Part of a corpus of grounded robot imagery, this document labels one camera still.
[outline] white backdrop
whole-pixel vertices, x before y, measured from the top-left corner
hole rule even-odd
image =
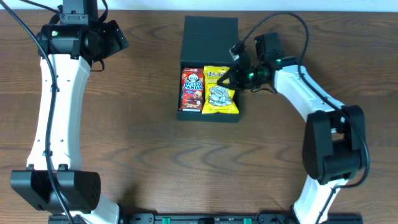
[[[11,9],[37,9],[18,0],[4,1]],[[32,1],[54,9],[62,3],[62,0]],[[110,9],[126,10],[398,12],[398,0],[107,0],[107,3]],[[98,7],[103,9],[101,0]]]

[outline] box lid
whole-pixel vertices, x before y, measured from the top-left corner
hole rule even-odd
[[[238,18],[186,16],[182,67],[234,65],[229,49],[239,42]]]

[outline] snack package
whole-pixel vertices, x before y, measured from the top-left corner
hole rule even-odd
[[[217,85],[217,80],[222,77],[228,69],[229,67],[205,66],[206,98],[202,110],[203,114],[239,113],[238,107],[236,107],[235,102],[232,100],[235,91]]]
[[[204,76],[202,68],[184,68],[182,70],[182,95],[180,111],[200,112],[203,108]]]

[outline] yellow package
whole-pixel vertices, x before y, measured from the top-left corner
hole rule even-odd
[[[234,90],[218,86],[217,80],[222,77],[229,67],[205,66],[203,74],[205,75],[206,101],[203,105],[203,114],[225,113],[238,114],[239,110],[232,100],[235,94]]]

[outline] wood grain surface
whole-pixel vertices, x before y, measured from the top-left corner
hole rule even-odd
[[[17,11],[37,33],[51,12]],[[239,17],[242,38],[269,12],[111,11],[130,47],[88,80],[81,115],[83,170],[129,212],[256,213],[288,210],[306,171],[305,123],[281,95],[243,96],[237,124],[177,121],[185,15]],[[301,12],[311,38],[304,65],[331,95],[366,115],[368,181],[342,190],[332,212],[366,223],[398,223],[398,14]],[[47,223],[10,187],[35,138],[41,73],[37,47],[0,11],[0,223]],[[303,27],[280,16],[255,34],[278,31],[287,55],[302,50]],[[249,52],[254,56],[252,42]]]

